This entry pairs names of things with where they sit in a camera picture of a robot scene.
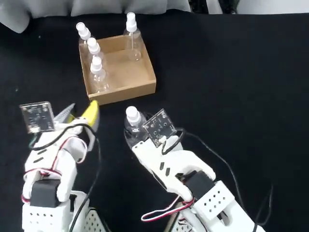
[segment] cardboard box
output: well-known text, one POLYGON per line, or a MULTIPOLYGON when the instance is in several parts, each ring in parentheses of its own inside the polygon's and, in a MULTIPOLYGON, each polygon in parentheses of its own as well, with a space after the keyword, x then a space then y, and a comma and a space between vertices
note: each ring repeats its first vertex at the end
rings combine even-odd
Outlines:
POLYGON ((98 43, 105 55, 111 89, 102 93, 91 92, 87 54, 83 53, 80 47, 84 83, 91 101, 97 100, 100 105, 103 105, 155 93, 155 73, 144 43, 141 50, 142 59, 139 61, 128 59, 125 38, 122 35, 100 39, 98 43))

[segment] black wire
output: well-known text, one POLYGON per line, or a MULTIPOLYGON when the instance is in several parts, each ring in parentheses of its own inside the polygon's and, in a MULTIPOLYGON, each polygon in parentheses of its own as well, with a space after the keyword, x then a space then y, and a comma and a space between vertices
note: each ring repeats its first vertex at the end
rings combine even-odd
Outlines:
POLYGON ((89 197, 90 197, 90 194, 91 194, 91 192, 92 192, 94 186, 96 185, 97 180, 98 180, 98 177, 100 176, 100 172, 101 172, 101 163, 102 163, 102 160, 101 160, 101 147, 100 147, 100 142, 99 142, 99 140, 98 140, 98 138, 97 138, 97 136, 96 136, 96 133, 93 133, 93 135, 95 136, 96 142, 97 142, 97 144, 98 144, 98 169, 97 169, 96 177, 95 177, 94 181, 92 182, 92 185, 91 185, 91 187, 90 187, 90 189, 89 189, 89 191, 88 191, 88 193, 87 193, 85 199, 83 200, 81 206, 79 207, 79 209, 77 210, 77 212, 76 212, 76 214, 75 214, 75 217, 74 217, 74 219, 73 219, 73 221, 72 221, 72 224, 71 224, 71 227, 70 227, 69 232, 73 232, 73 229, 74 229, 75 223, 76 223, 76 221, 77 221, 77 218, 78 218, 78 216, 80 215, 80 213, 81 213, 81 211, 82 211, 84 205, 85 205, 86 202, 88 201, 88 199, 89 199, 89 197))
POLYGON ((166 149, 165 151, 164 151, 164 148, 165 148, 165 145, 166 145, 166 141, 163 143, 163 145, 162 145, 162 155, 166 155, 168 152, 170 152, 172 149, 174 149, 183 140, 183 137, 185 135, 184 128, 177 128, 177 131, 181 131, 182 133, 178 137, 177 141, 172 146, 170 146, 168 149, 166 149))
POLYGON ((58 135, 58 137, 56 137, 53 141, 51 141, 51 142, 45 144, 44 146, 34 147, 34 145, 35 145, 35 140, 32 140, 32 142, 30 142, 30 144, 29 144, 29 149, 32 150, 32 151, 40 151, 40 150, 43 150, 43 149, 45 149, 45 148, 47 148, 47 147, 53 145, 55 142, 57 142, 57 141, 64 135, 64 133, 65 133, 67 130, 69 130, 69 129, 71 129, 71 128, 74 128, 74 127, 79 127, 79 126, 88 128, 88 129, 93 133, 93 135, 96 137, 96 132, 92 129, 91 126, 89 126, 88 124, 85 124, 85 123, 78 123, 78 124, 74 124, 74 125, 72 125, 72 126, 66 127, 66 128, 61 132, 61 134, 58 135))
POLYGON ((35 144, 34 142, 31 142, 31 143, 29 144, 30 150, 38 151, 38 150, 45 149, 45 148, 47 148, 47 147, 53 145, 55 142, 57 142, 57 141, 64 135, 64 133, 65 133, 68 129, 71 129, 71 128, 74 128, 74 127, 79 127, 79 126, 88 128, 88 129, 91 131, 91 133, 94 135, 95 139, 96 139, 96 142, 97 142, 97 144, 98 144, 98 168, 97 168, 96 177, 95 177, 94 181, 92 182, 92 185, 91 185, 91 187, 90 187, 90 189, 89 189, 89 191, 88 191, 88 193, 87 193, 85 199, 83 200, 81 206, 79 207, 79 209, 77 210, 77 212, 76 212, 76 214, 75 214, 75 217, 74 217, 74 219, 73 219, 73 221, 72 221, 72 224, 71 224, 71 227, 70 227, 69 232, 72 232, 72 231, 73 231, 74 226, 75 226, 76 221, 77 221, 77 218, 78 218, 78 216, 80 215, 80 213, 81 213, 81 211, 82 211, 84 205, 85 205, 86 202, 88 201, 88 199, 89 199, 89 197, 90 197, 90 194, 91 194, 91 192, 92 192, 94 186, 96 185, 97 180, 98 180, 98 177, 99 177, 100 172, 101 172, 101 163, 102 163, 102 158, 101 158, 101 146, 100 146, 100 141, 98 140, 97 134, 96 134, 96 132, 92 129, 92 127, 89 126, 88 124, 85 124, 85 123, 78 123, 78 124, 74 124, 74 125, 72 125, 72 126, 66 127, 66 128, 61 132, 61 134, 60 134, 58 137, 56 137, 53 141, 51 141, 51 142, 45 144, 44 146, 34 147, 34 144, 35 144))
POLYGON ((236 187, 236 192, 237 192, 237 197, 239 199, 239 204, 245 210, 244 203, 243 203, 243 200, 241 198, 241 194, 240 194, 240 190, 239 190, 239 186, 238 186, 238 181, 236 179, 236 176, 235 176, 231 166, 228 164, 228 162, 226 162, 225 159, 223 159, 217 152, 212 150, 200 137, 198 137, 195 134, 189 133, 189 132, 186 132, 186 134, 191 136, 191 137, 196 138, 197 140, 199 140, 212 154, 214 154, 216 157, 218 157, 228 167, 228 169, 229 169, 229 171, 232 174, 233 179, 234 179, 234 183, 235 183, 235 187, 236 187))
POLYGON ((255 217, 255 221, 258 222, 260 216, 261 216, 261 213, 262 213, 262 209, 263 209, 263 206, 265 205, 267 199, 269 198, 269 205, 268 205, 268 214, 265 218, 265 220, 263 222, 259 222, 257 223, 259 226, 265 226, 267 224, 267 222, 269 221, 269 218, 270 218, 270 215, 271 215, 271 211, 272 211, 272 195, 273 195, 273 190, 274 190, 274 187, 273 185, 271 185, 271 188, 270 188, 270 191, 269 191, 269 194, 263 199, 262 201, 262 204, 260 206, 260 209, 255 217))
MULTIPOLYGON (((191 136, 191 137, 196 138, 197 140, 199 140, 199 141, 200 141, 212 154, 214 154, 214 155, 215 155, 216 157, 218 157, 223 163, 226 164, 226 166, 227 166, 228 169, 230 170, 230 173, 232 174, 233 179, 234 179, 234 182, 235 182, 235 187, 236 187, 237 197, 238 197, 238 199, 239 199, 239 204, 240 204, 240 206, 243 208, 243 210, 246 212, 245 207, 244 207, 243 200, 242 200, 242 198, 241 198, 241 194, 240 194, 240 190, 239 190, 239 186, 238 186, 238 182, 237 182, 236 176, 235 176, 235 174, 234 174, 234 172, 233 172, 231 166, 228 164, 228 162, 227 162, 225 159, 223 159, 217 152, 215 152, 214 150, 212 150, 200 137, 198 137, 198 136, 195 135, 195 134, 189 133, 189 132, 187 132, 187 131, 186 131, 186 134, 189 135, 189 136, 191 136)), ((259 225, 259 226, 265 226, 265 225, 268 223, 269 218, 270 218, 270 215, 271 215, 271 212, 272 212, 272 195, 273 195, 273 186, 271 186, 270 193, 263 199, 262 204, 261 204, 261 206, 260 206, 260 209, 259 209, 259 211, 258 211, 258 213, 257 213, 257 215, 256 215, 255 222, 258 221, 258 219, 259 219, 259 217, 260 217, 260 215, 261 215, 263 206, 265 205, 266 200, 269 198, 269 206, 268 206, 268 207, 269 207, 269 210, 268 210, 268 214, 267 214, 267 216, 266 216, 266 218, 265 218, 265 220, 264 220, 263 222, 261 222, 261 223, 255 223, 253 232, 256 231, 257 225, 259 225)))

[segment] clear plastic bottle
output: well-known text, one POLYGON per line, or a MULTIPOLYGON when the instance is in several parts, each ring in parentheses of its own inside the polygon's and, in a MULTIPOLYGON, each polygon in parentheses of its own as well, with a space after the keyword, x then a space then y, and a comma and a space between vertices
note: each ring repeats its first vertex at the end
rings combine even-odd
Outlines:
POLYGON ((147 134, 142 128, 146 121, 146 117, 136 107, 129 106, 126 109, 125 128, 131 134, 132 138, 139 141, 145 141, 147 139, 147 134))
POLYGON ((76 29, 80 36, 78 44, 87 49, 87 40, 91 37, 89 29, 82 22, 76 24, 76 29))
POLYGON ((135 14, 129 12, 126 15, 126 29, 124 32, 126 39, 126 51, 130 60, 137 61, 141 59, 142 37, 137 28, 135 14))
POLYGON ((103 52, 101 51, 100 45, 98 44, 97 40, 93 37, 89 38, 87 40, 88 44, 88 50, 89 50, 89 55, 88 55, 88 62, 92 62, 92 58, 94 56, 100 57, 102 60, 102 64, 105 64, 105 57, 103 52))
POLYGON ((110 86, 108 84, 108 76, 102 66, 100 57, 94 56, 90 65, 90 80, 93 93, 108 91, 110 86))

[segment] black cloth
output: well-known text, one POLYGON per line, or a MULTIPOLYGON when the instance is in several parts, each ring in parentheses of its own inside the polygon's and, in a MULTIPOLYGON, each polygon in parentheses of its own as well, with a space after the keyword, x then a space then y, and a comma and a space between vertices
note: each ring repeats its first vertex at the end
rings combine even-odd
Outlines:
MULTIPOLYGON (((97 38, 123 33, 125 15, 49 17, 23 34, 0 26, 0 230, 21 228, 27 135, 19 104, 50 101, 56 114, 72 102, 88 105, 75 23, 97 38)), ((90 198, 113 232, 163 231, 167 219, 142 223, 143 213, 168 205, 166 193, 123 138, 125 109, 161 108, 177 127, 199 135, 232 166, 254 218, 274 185, 269 232, 308 231, 309 14, 138 15, 157 77, 153 95, 100 108, 103 171, 90 198)), ((197 141, 185 149, 209 164, 236 195, 228 169, 197 141)), ((88 191, 97 154, 78 166, 75 189, 88 191)))

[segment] white spray nozzle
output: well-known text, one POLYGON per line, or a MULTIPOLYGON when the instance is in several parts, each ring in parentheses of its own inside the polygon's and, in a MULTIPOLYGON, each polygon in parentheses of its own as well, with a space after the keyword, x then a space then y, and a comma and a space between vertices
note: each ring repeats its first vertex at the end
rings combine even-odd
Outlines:
POLYGON ((138 125, 139 122, 141 121, 140 112, 137 110, 135 106, 129 106, 126 109, 126 118, 132 126, 138 125))
POLYGON ((90 71, 93 74, 98 74, 102 70, 102 60, 100 57, 92 57, 92 62, 90 65, 90 71))
POLYGON ((129 12, 126 15, 126 30, 128 32, 135 32, 137 30, 135 14, 133 12, 129 12))
POLYGON ((101 51, 101 48, 97 42, 97 40, 95 38, 89 38, 87 40, 87 44, 88 44, 88 49, 89 49, 89 52, 92 54, 92 55, 96 55, 98 54, 100 51, 101 51))
POLYGON ((76 24, 76 29, 78 30, 79 36, 80 36, 83 40, 88 40, 88 39, 91 37, 90 31, 89 31, 89 29, 85 26, 84 23, 80 22, 80 23, 76 24))

